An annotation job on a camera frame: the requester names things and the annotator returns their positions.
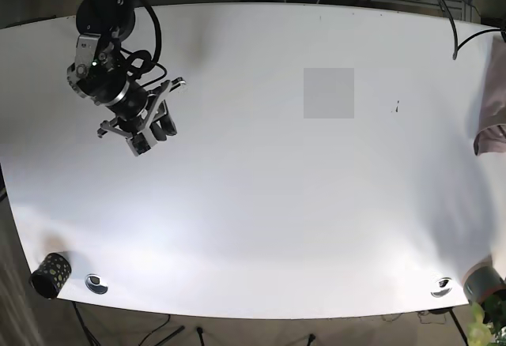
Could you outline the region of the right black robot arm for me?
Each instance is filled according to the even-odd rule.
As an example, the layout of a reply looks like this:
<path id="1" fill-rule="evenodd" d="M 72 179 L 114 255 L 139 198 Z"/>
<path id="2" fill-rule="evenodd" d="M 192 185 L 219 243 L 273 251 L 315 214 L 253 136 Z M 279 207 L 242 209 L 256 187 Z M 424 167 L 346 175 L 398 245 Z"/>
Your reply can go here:
<path id="1" fill-rule="evenodd" d="M 128 51 L 122 43 L 134 30 L 134 4 L 140 2 L 153 22 L 155 49 Z M 97 131 L 115 134 L 140 156 L 177 134 L 166 98 L 186 82 L 165 74 L 143 85 L 139 80 L 160 67 L 162 31 L 147 0 L 83 0 L 76 15 L 79 33 L 74 62 L 67 69 L 70 87 L 82 98 L 113 113 Z"/>

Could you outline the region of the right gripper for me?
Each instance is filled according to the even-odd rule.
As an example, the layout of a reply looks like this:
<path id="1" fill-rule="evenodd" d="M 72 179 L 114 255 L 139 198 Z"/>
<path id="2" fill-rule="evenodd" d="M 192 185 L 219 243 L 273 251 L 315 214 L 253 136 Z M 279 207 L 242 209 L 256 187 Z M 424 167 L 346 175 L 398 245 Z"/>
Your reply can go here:
<path id="1" fill-rule="evenodd" d="M 115 134 L 125 139 L 135 156 L 150 151 L 167 136 L 177 135 L 166 99 L 169 93 L 186 87 L 187 82 L 181 77 L 163 81 L 151 90 L 128 78 L 119 94 L 105 104 L 115 117 L 100 124 L 97 136 Z"/>

